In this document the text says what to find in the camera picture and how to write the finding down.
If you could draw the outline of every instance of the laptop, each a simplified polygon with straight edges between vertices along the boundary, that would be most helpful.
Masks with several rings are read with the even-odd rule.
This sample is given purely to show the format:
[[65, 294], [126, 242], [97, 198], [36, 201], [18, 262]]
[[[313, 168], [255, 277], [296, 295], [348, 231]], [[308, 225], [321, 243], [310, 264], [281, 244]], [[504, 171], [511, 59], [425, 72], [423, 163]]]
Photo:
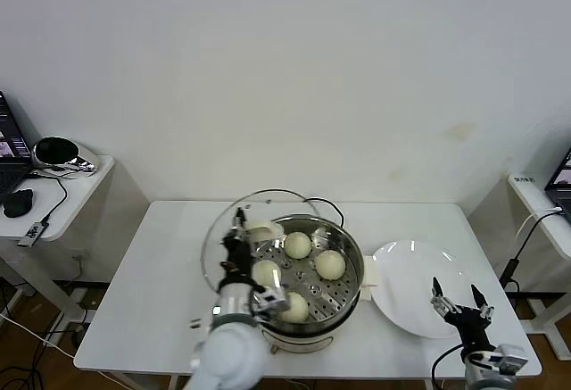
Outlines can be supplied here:
[[555, 205], [563, 209], [567, 218], [571, 220], [571, 149], [558, 166], [545, 187], [545, 194]]
[[32, 155], [0, 91], [0, 203], [32, 170]]

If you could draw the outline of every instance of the white plate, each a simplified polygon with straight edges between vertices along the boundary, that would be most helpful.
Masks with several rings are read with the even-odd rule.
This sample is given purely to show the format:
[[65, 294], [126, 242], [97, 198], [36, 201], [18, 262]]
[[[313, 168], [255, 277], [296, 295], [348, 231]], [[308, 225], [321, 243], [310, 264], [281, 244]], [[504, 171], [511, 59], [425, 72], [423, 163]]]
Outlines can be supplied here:
[[373, 260], [378, 286], [370, 288], [371, 294], [395, 325], [428, 338], [447, 338], [457, 333], [430, 303], [436, 277], [444, 296], [454, 303], [475, 304], [470, 279], [450, 254], [428, 243], [401, 240], [378, 249]]

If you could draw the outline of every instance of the table leg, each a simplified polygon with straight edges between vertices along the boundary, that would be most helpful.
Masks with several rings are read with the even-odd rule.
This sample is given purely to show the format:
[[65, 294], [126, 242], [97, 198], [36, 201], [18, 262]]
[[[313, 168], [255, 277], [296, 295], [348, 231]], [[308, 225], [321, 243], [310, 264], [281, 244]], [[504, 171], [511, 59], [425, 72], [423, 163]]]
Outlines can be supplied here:
[[147, 375], [138, 374], [124, 374], [122, 372], [110, 372], [119, 381], [125, 383], [126, 386], [131, 387], [133, 390], [159, 390], [159, 384], [156, 380], [148, 377]]
[[171, 375], [169, 388], [167, 390], [177, 390], [177, 384], [178, 384], [178, 375]]
[[[0, 260], [0, 276], [4, 278], [8, 283], [12, 286], [20, 285], [21, 283], [26, 283], [22, 277], [18, 275], [16, 271], [14, 271], [10, 266]], [[36, 290], [30, 285], [21, 285], [18, 286], [26, 296], [33, 296]]]
[[[10, 317], [8, 314], [8, 311], [14, 311], [14, 307], [16, 306], [16, 303], [18, 303], [18, 301], [20, 300], [20, 298], [22, 298], [24, 296], [24, 291], [23, 290], [18, 290], [14, 296], [12, 297], [12, 299], [8, 302], [8, 304], [4, 307], [4, 310], [2, 311], [2, 314], [4, 316], [8, 316]], [[5, 320], [4, 317], [0, 317], [0, 326], [2, 326], [4, 324]]]
[[524, 331], [527, 334], [544, 334], [557, 358], [560, 361], [571, 361], [571, 351], [555, 326], [559, 319], [571, 312], [571, 293], [562, 296], [547, 309], [539, 299], [527, 301], [535, 314], [535, 319], [520, 320]]
[[18, 247], [13, 241], [3, 243], [0, 247], [0, 254], [10, 268], [30, 283], [48, 301], [71, 319], [81, 321], [84, 315], [83, 309], [44, 273], [42, 267], [37, 265], [36, 261], [30, 258], [22, 247]]

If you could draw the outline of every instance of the white table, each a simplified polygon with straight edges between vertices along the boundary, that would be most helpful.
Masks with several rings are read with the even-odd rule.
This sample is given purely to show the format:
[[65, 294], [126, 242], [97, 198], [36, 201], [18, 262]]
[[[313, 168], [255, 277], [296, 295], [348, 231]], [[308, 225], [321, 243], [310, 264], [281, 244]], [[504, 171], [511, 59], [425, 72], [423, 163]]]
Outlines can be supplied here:
[[[511, 174], [508, 178], [509, 184], [530, 213], [539, 213], [555, 206], [545, 194], [546, 180], [547, 175], [541, 173]], [[569, 221], [563, 216], [550, 216], [542, 220], [538, 228], [543, 230], [561, 257], [566, 261], [571, 261]], [[535, 313], [535, 319], [521, 320], [526, 333], [544, 334], [557, 358], [560, 361], [571, 361], [571, 351], [555, 325], [558, 320], [571, 312], [571, 293], [563, 295], [547, 309], [539, 299], [527, 301]]]
[[[113, 166], [113, 159], [106, 155], [99, 158], [101, 159], [101, 166], [93, 175], [87, 178], [62, 179], [62, 184], [68, 191], [68, 197], [51, 214], [48, 221], [49, 226], [37, 241], [38, 243], [50, 242], [59, 238], [107, 176]], [[4, 207], [0, 207], [0, 258], [4, 262], [0, 273], [13, 285], [20, 284], [23, 280], [27, 281], [57, 306], [64, 315], [62, 320], [57, 320], [60, 322], [60, 327], [67, 326], [71, 321], [81, 321], [85, 312], [77, 302], [85, 293], [85, 289], [76, 289], [72, 297], [67, 296], [43, 271], [41, 263], [37, 263], [28, 255], [28, 249], [16, 245], [17, 240], [28, 232], [31, 225], [41, 221], [63, 198], [63, 191], [55, 180], [44, 178], [26, 179], [17, 189], [32, 189], [34, 191], [32, 209], [18, 218], [7, 218], [3, 213]], [[28, 295], [28, 291], [29, 286], [28, 288], [24, 286], [23, 289], [16, 292], [9, 307], [17, 303], [22, 295]], [[54, 339], [58, 339], [60, 336], [61, 334], [57, 334]]]
[[[448, 203], [340, 203], [345, 228], [364, 254], [396, 239], [441, 245], [464, 263], [488, 303], [496, 307], [488, 335], [493, 344], [524, 347], [529, 358], [521, 375], [538, 375], [541, 364], [484, 256], [461, 209]], [[204, 235], [228, 206], [219, 202], [154, 202], [113, 278], [75, 358], [81, 369], [110, 371], [134, 388], [125, 374], [188, 375], [202, 318], [216, 296], [201, 275]], [[335, 220], [325, 204], [322, 216]], [[278, 352], [267, 377], [407, 379], [430, 377], [434, 360], [459, 337], [432, 340], [396, 327], [371, 302], [360, 302], [326, 349], [307, 354]], [[459, 356], [437, 370], [463, 378]]]

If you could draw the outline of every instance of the laptop screen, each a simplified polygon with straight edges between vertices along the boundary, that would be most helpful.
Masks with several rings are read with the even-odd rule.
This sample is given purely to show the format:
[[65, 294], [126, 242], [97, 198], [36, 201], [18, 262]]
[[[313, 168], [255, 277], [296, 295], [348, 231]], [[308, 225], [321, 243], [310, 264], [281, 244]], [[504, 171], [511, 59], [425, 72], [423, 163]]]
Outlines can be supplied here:
[[553, 174], [545, 189], [555, 187], [571, 187], [571, 150], [567, 151], [565, 158], [558, 166], [557, 171]]
[[0, 91], [0, 162], [31, 161], [31, 154]]

